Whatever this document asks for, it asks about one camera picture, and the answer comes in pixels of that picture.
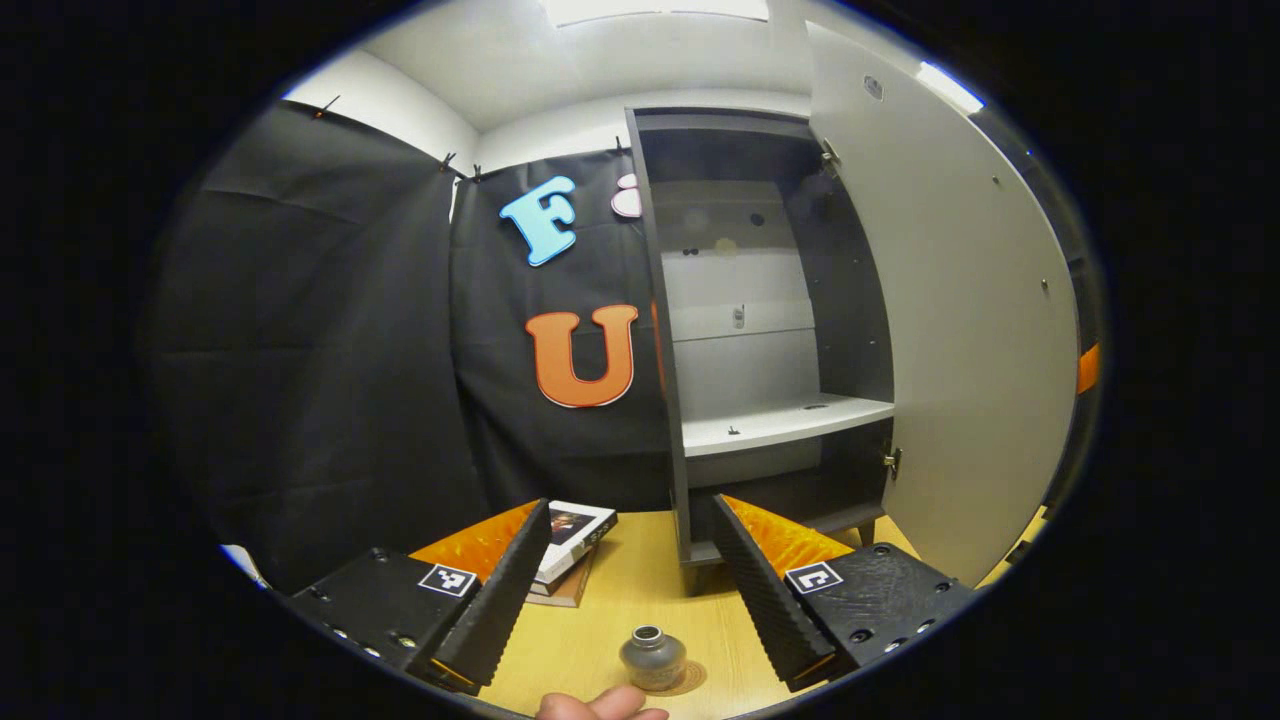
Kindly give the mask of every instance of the cabinet shelf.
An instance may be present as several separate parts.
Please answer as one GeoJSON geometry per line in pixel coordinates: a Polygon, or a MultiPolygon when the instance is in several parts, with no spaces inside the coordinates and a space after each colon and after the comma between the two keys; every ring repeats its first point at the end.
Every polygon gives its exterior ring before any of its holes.
{"type": "Polygon", "coordinates": [[[815,393],[785,407],[685,420],[681,429],[685,457],[699,457],[824,436],[892,416],[892,402],[815,393]]]}

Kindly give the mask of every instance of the book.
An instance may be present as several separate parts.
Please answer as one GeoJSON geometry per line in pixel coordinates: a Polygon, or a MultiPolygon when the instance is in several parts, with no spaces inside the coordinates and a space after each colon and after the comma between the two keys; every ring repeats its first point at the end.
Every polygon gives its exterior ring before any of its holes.
{"type": "Polygon", "coordinates": [[[568,573],[557,584],[550,594],[529,593],[525,602],[536,605],[554,605],[558,607],[577,607],[582,603],[582,591],[586,589],[586,579],[591,574],[591,564],[595,561],[595,548],[586,551],[586,556],[573,564],[568,573]]]}
{"type": "Polygon", "coordinates": [[[609,507],[557,500],[550,503],[550,512],[552,539],[534,577],[534,584],[547,587],[548,593],[556,592],[552,589],[553,583],[564,577],[618,523],[618,511],[609,507]]]}

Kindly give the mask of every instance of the orange letter u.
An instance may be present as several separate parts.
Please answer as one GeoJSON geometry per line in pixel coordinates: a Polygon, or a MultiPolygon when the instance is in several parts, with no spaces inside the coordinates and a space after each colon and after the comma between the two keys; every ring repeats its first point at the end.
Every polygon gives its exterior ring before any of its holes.
{"type": "Polygon", "coordinates": [[[573,340],[579,324],[573,313],[544,313],[525,323],[534,336],[534,366],[538,387],[556,405],[596,407],[622,397],[631,388],[631,323],[640,311],[631,305],[607,305],[591,313],[591,322],[604,328],[604,375],[585,382],[573,373],[573,340]]]}

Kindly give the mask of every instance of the blue letter f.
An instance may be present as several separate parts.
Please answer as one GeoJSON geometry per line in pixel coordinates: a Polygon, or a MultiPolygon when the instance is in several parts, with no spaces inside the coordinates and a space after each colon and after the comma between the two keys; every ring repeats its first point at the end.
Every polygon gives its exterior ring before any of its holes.
{"type": "Polygon", "coordinates": [[[554,195],[572,190],[573,181],[564,176],[556,176],[512,200],[498,213],[502,218],[515,220],[520,234],[525,236],[525,242],[529,243],[530,265],[536,268],[573,245],[576,237],[573,231],[561,231],[552,222],[559,220],[566,224],[573,222],[573,206],[562,195],[554,195]],[[543,208],[543,197],[547,197],[547,208],[543,208]]]}

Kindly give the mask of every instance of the gray ceramic jar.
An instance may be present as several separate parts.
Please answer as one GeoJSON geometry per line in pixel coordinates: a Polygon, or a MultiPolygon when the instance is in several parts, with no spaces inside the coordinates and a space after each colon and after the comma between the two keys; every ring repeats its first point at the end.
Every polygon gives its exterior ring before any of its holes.
{"type": "Polygon", "coordinates": [[[631,674],[631,684],[643,691],[664,691],[685,675],[685,643],[653,625],[631,632],[618,652],[631,674]]]}

